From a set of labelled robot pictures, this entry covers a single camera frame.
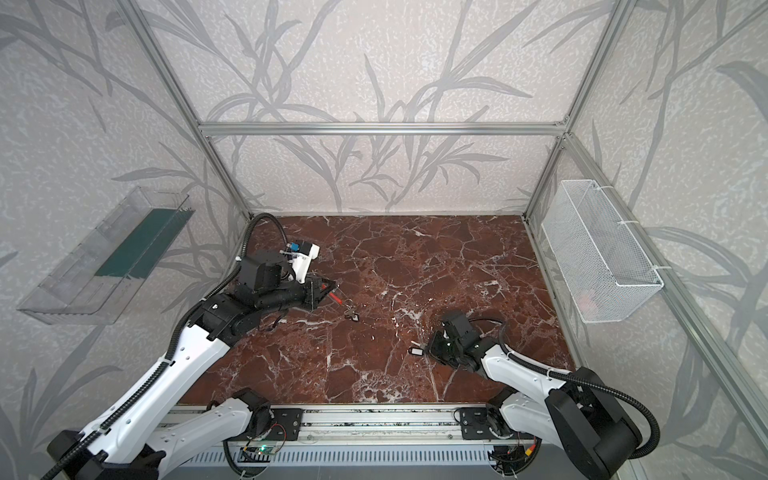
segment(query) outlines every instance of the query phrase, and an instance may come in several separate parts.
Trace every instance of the brown marble floor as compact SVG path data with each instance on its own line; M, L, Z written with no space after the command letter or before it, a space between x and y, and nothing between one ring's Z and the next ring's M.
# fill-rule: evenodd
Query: brown marble floor
M507 343L573 368L520 217L284 217L290 240L320 245L312 271L338 280L360 321L326 299L313 313L274 315L216 362L182 402L223 401L249 386L273 403L484 402L502 384L408 354L447 310L500 316ZM274 250L259 225L250 249ZM493 325L481 325L490 331Z

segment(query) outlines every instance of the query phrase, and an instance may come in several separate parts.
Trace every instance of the leaf pattern wallpaper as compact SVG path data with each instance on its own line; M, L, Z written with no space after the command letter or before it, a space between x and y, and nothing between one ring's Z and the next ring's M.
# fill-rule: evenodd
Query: leaf pattern wallpaper
M48 469L166 347L179 311L223 276L243 228L112 2L0 4L0 471ZM45 325L16 306L137 185L195 213L114 325Z
M140 4L204 121L473 122L562 120L614 2ZM259 208L519 214L554 139L216 140Z
M575 132L677 275L768 392L768 2L638 2ZM541 221L531 225L561 299L568 289ZM768 459L663 299L585 325L565 302L584 361L657 412L648 478L768 478Z

